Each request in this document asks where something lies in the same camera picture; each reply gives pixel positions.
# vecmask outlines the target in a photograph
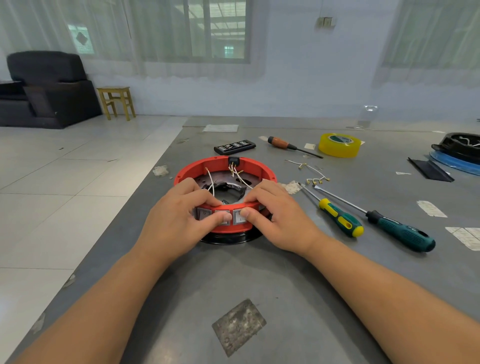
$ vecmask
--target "metal table surface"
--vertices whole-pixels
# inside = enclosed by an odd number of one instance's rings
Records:
[[[150,208],[172,186],[185,165],[214,155],[213,147],[249,139],[257,147],[240,154],[268,165],[288,183],[315,177],[285,159],[307,161],[331,179],[323,187],[365,209],[421,228],[437,241],[428,254],[414,253],[364,223],[357,240],[343,235],[302,191],[294,198],[326,233],[357,252],[419,283],[453,306],[480,320],[480,252],[465,247],[445,227],[480,226],[479,177],[450,169],[453,183],[422,177],[407,157],[424,159],[442,134],[357,131],[341,133],[365,141],[356,158],[304,157],[275,149],[260,135],[275,135],[302,147],[317,143],[321,129],[241,127],[237,133],[203,133],[184,127],[156,165],[170,174],[149,173],[75,271],[76,282],[62,289],[46,310],[43,330],[63,314],[135,243]],[[396,171],[411,173],[397,175]],[[431,217],[417,206],[426,200],[448,218]],[[357,217],[356,210],[341,205]],[[267,324],[230,358],[212,324],[250,298]],[[30,332],[12,360],[40,333]],[[236,246],[198,244],[161,277],[147,298],[122,363],[388,363],[362,323],[323,276],[302,258],[276,249],[264,237]]]

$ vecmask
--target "hand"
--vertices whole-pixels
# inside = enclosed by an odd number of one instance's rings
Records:
[[[268,180],[260,182],[245,196],[245,202],[252,201],[259,201],[266,206],[272,213],[272,221],[251,207],[243,208],[240,215],[280,249],[304,256],[323,234],[278,183]]]
[[[207,203],[219,206],[207,190],[193,178],[187,178],[170,189],[150,210],[133,250],[168,265],[190,251],[198,241],[222,222],[232,220],[228,212],[216,212],[202,221],[192,216],[192,209]]]

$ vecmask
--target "yellow tape roll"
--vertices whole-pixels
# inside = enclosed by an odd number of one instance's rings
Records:
[[[329,133],[323,134],[318,143],[318,149],[329,156],[341,158],[356,157],[361,140],[351,135]]]

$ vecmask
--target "wooden screwdriver handle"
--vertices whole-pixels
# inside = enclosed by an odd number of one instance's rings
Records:
[[[288,148],[288,142],[286,142],[285,140],[282,140],[280,138],[277,138],[276,136],[269,136],[268,137],[268,142],[271,145],[276,146],[277,148],[283,148],[283,149]]]

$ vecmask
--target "black armchair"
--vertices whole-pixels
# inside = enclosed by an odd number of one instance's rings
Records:
[[[0,126],[62,129],[102,114],[78,55],[18,52],[7,64],[13,82],[0,84]]]

